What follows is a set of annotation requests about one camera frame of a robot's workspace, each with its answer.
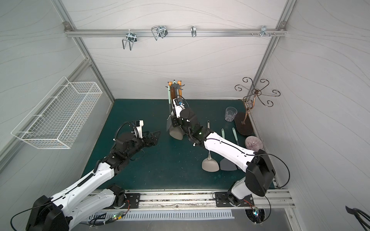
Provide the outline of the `steel turner wood handle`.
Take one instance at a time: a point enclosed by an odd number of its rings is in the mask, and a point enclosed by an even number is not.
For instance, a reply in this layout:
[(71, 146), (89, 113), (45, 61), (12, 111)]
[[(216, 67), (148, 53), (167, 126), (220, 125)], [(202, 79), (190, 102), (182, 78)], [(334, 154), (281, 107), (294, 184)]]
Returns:
[[(174, 116), (174, 106), (172, 103), (172, 116)], [(168, 131), (169, 135), (177, 140), (182, 140), (184, 136), (184, 132), (180, 127), (173, 127), (171, 126), (170, 130)]]

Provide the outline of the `grey spatula mint handle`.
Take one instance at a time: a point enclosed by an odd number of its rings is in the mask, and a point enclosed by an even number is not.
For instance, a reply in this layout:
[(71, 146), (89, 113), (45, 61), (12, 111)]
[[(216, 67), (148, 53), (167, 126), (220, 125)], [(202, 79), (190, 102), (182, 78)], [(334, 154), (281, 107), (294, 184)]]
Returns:
[(224, 158), (220, 161), (220, 169), (222, 171), (235, 171), (237, 170), (237, 166), (228, 159)]
[(238, 140), (236, 129), (235, 128), (232, 128), (232, 132), (233, 132), (233, 135), (234, 135), (236, 144), (239, 145), (239, 140)]

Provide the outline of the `grey spatula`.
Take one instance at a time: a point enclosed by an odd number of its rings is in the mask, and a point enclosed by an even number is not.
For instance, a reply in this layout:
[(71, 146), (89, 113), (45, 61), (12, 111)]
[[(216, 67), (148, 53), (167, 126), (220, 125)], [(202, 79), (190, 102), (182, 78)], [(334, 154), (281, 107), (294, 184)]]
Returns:
[(169, 104), (169, 116), (166, 122), (166, 130), (169, 131), (172, 126), (172, 98), (171, 98), (171, 86), (168, 86), (168, 104)]

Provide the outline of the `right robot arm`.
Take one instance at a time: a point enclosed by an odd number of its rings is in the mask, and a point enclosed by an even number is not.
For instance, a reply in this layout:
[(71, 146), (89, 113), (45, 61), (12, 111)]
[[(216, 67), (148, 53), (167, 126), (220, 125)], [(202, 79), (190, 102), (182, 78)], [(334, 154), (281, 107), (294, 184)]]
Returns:
[(270, 157), (275, 155), (261, 149), (255, 152), (224, 139), (199, 123), (196, 114), (189, 107), (184, 106), (182, 96), (175, 95), (168, 98), (172, 109), (169, 116), (172, 124), (168, 131), (173, 138), (182, 140), (186, 135), (193, 146), (200, 146), (219, 154), (245, 173), (245, 177), (236, 181), (228, 190), (229, 200), (237, 204), (250, 194), (264, 197), (276, 175), (270, 160)]

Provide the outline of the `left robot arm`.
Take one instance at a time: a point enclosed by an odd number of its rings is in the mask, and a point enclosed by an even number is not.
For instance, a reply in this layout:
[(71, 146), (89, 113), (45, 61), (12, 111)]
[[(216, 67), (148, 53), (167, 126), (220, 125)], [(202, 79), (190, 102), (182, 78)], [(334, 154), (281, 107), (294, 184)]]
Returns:
[(111, 205), (120, 207), (125, 194), (117, 185), (104, 189), (90, 199), (86, 197), (122, 172), (132, 157), (143, 148), (157, 145), (161, 135), (160, 131), (143, 132), (142, 120), (126, 121), (121, 127), (125, 125), (132, 130), (123, 134), (116, 131), (109, 154), (98, 160), (93, 170), (61, 192), (51, 197), (43, 195), (34, 202), (28, 209), (27, 231), (69, 231), (94, 212)]

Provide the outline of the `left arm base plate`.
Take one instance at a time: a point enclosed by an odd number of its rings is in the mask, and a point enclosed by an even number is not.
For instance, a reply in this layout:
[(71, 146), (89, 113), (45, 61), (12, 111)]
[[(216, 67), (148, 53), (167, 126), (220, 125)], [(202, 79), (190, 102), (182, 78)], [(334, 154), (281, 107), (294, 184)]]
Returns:
[(107, 209), (136, 209), (139, 207), (140, 193), (125, 193), (116, 196), (113, 204)]

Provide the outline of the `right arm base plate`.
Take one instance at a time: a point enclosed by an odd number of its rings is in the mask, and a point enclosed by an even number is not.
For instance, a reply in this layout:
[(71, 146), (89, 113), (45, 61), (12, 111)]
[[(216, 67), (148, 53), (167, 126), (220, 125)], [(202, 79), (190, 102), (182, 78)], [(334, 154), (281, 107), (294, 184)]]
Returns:
[(237, 199), (228, 192), (214, 192), (212, 195), (215, 200), (217, 208), (231, 208), (231, 207), (254, 207), (254, 200), (252, 195), (248, 195), (243, 199)]

